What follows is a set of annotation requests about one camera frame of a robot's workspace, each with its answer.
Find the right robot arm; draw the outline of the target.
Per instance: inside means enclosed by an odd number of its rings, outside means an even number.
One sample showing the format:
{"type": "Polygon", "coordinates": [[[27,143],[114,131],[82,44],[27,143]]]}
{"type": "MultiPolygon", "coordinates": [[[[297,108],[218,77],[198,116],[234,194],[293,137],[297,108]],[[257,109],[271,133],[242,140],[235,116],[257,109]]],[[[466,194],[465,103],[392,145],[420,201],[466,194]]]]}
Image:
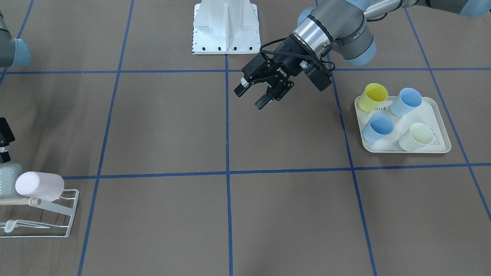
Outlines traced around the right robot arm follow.
{"type": "MultiPolygon", "coordinates": [[[[14,37],[5,23],[3,12],[0,13],[0,66],[1,68],[22,67],[31,63],[31,52],[28,44],[14,37]]],[[[0,162],[11,161],[9,147],[15,136],[5,117],[0,118],[0,162]]]]}

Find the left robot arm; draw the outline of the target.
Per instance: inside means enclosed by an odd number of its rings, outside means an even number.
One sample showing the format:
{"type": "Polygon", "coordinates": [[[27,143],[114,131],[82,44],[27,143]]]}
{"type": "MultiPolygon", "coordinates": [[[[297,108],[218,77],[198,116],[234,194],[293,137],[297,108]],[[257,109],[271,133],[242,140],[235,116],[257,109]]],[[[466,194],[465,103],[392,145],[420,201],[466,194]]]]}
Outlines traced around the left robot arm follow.
{"type": "Polygon", "coordinates": [[[241,83],[234,89],[240,97],[251,86],[265,83],[265,94],[255,103],[261,110],[281,100],[293,88],[291,77],[305,73],[323,91],[332,83],[332,70],[324,57],[331,51],[352,66],[367,64],[376,53],[368,23],[388,13],[412,6],[428,7],[465,17],[479,17],[490,10],[489,0],[324,0],[302,12],[293,32],[277,40],[279,46],[259,53],[242,68],[241,83]]]}

